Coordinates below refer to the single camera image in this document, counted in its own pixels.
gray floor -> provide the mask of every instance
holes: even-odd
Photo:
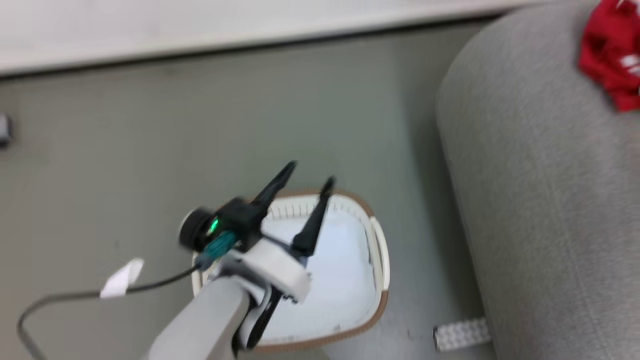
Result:
[[[3,358],[28,358],[14,329],[28,302],[99,287],[134,256],[142,281],[186,268],[175,233],[191,208],[255,193],[296,159],[292,188],[335,174],[369,202],[392,277],[371,331],[282,359],[494,359],[431,340],[483,313],[434,124],[438,84],[482,25],[0,82],[18,138],[0,151]],[[28,327],[50,359],[135,360],[190,297],[184,281]]]

gray fabric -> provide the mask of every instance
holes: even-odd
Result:
[[[438,126],[502,360],[640,359],[640,114],[576,68],[593,3],[531,8],[451,66]]]

white laundry basket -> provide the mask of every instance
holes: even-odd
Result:
[[[317,193],[283,192],[271,204],[263,232],[290,242],[316,206]],[[312,279],[307,299],[279,303],[256,351],[317,347],[366,331],[380,319],[387,305],[389,256],[380,223],[362,199],[335,191],[307,270]],[[211,271],[192,275],[194,295]]]

red cloth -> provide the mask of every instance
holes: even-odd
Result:
[[[579,66],[620,111],[640,108],[640,17],[633,0],[602,0],[584,29]]]

black cable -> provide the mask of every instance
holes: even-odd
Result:
[[[176,281],[178,281],[180,279],[183,279],[183,278],[191,275],[193,272],[195,272],[199,268],[200,268],[200,265],[195,265],[194,267],[190,268],[189,270],[181,272],[180,274],[178,274],[176,276],[172,276],[172,277],[170,277],[168,279],[165,279],[165,280],[162,280],[162,281],[153,282],[151,284],[133,286],[132,288],[128,288],[127,289],[127,293],[126,294],[139,293],[139,292],[142,292],[142,291],[153,290],[153,289],[157,289],[157,288],[160,288],[162,286],[165,286],[165,285],[169,285],[169,284],[171,284],[173,282],[176,282]],[[24,321],[27,319],[27,317],[29,317],[29,315],[33,314],[38,309],[41,309],[41,308],[45,307],[46,305],[56,304],[56,303],[59,303],[59,302],[68,302],[68,301],[77,301],[77,300],[86,300],[86,299],[99,299],[99,298],[100,298],[100,290],[98,290],[98,291],[82,291],[82,292],[77,292],[77,293],[62,293],[62,294],[55,294],[55,295],[45,296],[44,298],[42,298],[42,299],[34,302],[33,304],[29,305],[29,307],[27,307],[24,310],[24,312],[20,315],[20,318],[18,319],[18,323],[17,323],[17,326],[16,326],[17,327],[17,332],[18,332],[18,338],[20,339],[20,341],[22,342],[24,347],[27,349],[27,351],[31,354],[31,357],[33,359],[35,359],[35,360],[46,360],[46,357],[44,356],[44,354],[42,353],[40,348],[38,348],[38,345],[36,345],[36,343],[33,341],[33,338],[31,337],[31,335],[29,335],[29,332],[24,328]]]
[[[289,250],[291,248],[291,246],[288,243],[276,238],[273,235],[265,234],[264,232],[262,232],[262,237],[267,239],[267,240],[269,240],[270,242],[278,245],[279,247],[283,248],[287,252],[289,252]]]

